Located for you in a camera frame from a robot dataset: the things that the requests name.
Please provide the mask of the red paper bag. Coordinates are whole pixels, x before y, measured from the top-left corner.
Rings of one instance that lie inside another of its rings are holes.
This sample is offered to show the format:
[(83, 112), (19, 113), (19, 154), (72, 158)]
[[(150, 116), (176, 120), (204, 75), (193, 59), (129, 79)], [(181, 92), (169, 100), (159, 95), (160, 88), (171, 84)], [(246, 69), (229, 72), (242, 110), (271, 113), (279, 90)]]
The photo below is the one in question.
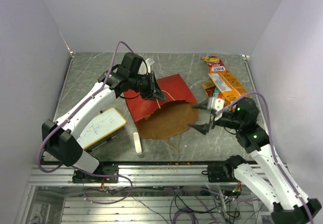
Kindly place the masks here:
[(180, 74), (157, 80), (166, 100), (144, 100), (138, 93), (124, 93), (126, 105), (141, 139), (165, 140), (180, 136), (199, 117), (197, 100)]

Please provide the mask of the gold teal chips bag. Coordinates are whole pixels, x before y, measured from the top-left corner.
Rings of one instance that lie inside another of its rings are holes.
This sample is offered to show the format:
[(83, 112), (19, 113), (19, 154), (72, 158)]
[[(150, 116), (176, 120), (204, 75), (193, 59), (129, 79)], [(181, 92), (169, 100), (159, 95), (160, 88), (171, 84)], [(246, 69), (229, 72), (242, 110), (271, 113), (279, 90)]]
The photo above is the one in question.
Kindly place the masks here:
[(214, 84), (214, 82), (212, 80), (204, 81), (204, 82), (202, 82), (201, 85), (202, 85), (203, 89), (205, 89), (207, 87), (215, 86), (215, 84)]

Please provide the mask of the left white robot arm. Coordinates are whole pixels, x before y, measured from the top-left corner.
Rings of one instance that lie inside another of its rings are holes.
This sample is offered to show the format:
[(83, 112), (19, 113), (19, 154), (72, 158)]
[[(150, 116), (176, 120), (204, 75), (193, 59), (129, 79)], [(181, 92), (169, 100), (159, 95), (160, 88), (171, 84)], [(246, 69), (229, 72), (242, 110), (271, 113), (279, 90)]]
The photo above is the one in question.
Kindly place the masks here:
[(37, 154), (41, 161), (49, 153), (61, 165), (82, 171), (91, 182), (103, 175), (101, 162), (86, 152), (77, 141), (84, 128), (105, 104), (113, 103), (124, 92), (133, 90), (144, 100), (165, 100), (152, 70), (143, 57), (128, 52), (120, 64), (112, 64), (101, 74), (92, 89), (71, 110), (55, 121), (42, 124), (42, 144)]

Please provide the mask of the colourful fruit candy packet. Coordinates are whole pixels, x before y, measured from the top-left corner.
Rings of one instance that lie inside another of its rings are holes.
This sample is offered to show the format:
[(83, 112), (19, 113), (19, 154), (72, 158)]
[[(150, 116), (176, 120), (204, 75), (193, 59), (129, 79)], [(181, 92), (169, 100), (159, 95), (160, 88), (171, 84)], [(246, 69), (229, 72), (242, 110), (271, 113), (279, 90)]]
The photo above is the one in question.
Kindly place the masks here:
[(207, 63), (210, 73), (222, 73), (228, 71), (221, 58), (217, 55), (206, 56), (201, 59)]

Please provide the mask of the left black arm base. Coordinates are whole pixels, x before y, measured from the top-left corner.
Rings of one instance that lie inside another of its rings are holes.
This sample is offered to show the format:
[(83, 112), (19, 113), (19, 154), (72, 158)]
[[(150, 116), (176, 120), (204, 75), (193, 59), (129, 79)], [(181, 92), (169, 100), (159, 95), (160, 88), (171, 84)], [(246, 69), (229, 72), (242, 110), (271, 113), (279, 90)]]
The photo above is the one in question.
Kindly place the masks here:
[(92, 183), (117, 183), (119, 168), (115, 165), (100, 165), (91, 175), (80, 170), (74, 170), (72, 182), (75, 184), (92, 184)]

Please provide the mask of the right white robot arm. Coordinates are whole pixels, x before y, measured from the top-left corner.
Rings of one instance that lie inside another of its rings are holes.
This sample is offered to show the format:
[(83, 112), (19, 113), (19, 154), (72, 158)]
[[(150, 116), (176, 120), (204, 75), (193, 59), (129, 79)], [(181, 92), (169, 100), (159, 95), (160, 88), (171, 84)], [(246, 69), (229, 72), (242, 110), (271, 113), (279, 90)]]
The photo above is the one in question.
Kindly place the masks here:
[(190, 127), (207, 134), (216, 126), (235, 130), (241, 147), (257, 162), (266, 178), (259, 176), (241, 156), (225, 160), (223, 177), (245, 184), (267, 207), (274, 223), (313, 223), (321, 210), (321, 203), (310, 198), (295, 182), (279, 158), (269, 134), (257, 123), (258, 107), (252, 98), (244, 97), (228, 111), (224, 101), (216, 97), (194, 105), (196, 109), (210, 111), (209, 122)]

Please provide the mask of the yellow orange snack box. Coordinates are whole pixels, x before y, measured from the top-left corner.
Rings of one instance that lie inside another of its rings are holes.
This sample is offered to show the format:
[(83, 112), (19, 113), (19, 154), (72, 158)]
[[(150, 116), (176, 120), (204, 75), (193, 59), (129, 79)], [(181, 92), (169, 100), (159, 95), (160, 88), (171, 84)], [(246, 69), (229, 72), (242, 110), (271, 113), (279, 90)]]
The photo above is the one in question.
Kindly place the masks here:
[(223, 94), (227, 105), (247, 93), (242, 83), (230, 72), (209, 73), (208, 75)]

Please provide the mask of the orange snack packet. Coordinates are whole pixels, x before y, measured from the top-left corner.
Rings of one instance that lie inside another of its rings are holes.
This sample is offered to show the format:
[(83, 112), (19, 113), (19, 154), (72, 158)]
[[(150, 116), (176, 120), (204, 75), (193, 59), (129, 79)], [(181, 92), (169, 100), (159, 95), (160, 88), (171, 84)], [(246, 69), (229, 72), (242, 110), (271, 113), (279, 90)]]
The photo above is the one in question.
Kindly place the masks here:
[(224, 106), (227, 105), (226, 99), (224, 98), (223, 94), (219, 91), (217, 87), (214, 89), (213, 96), (216, 98), (222, 99), (224, 101)]

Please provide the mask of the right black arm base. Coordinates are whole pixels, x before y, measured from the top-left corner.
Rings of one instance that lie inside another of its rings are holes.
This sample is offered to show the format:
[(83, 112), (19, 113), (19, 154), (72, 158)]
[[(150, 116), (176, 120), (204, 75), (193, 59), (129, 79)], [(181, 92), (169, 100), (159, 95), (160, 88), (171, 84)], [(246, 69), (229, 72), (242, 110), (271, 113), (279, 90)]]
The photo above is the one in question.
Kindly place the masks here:
[(234, 177), (234, 169), (243, 163), (248, 163), (248, 161), (239, 155), (233, 155), (224, 161), (217, 161), (208, 165), (203, 175), (208, 177), (209, 183), (238, 182)]

